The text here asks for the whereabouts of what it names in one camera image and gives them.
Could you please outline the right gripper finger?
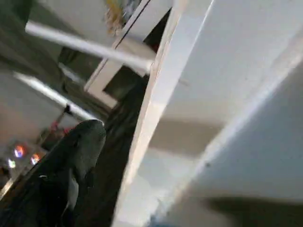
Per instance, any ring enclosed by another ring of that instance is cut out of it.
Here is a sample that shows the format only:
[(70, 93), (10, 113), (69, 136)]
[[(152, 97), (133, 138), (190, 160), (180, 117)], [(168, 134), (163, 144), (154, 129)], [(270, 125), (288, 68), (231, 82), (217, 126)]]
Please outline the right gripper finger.
[(72, 227), (106, 141), (100, 120), (71, 129), (0, 201), (2, 227)]

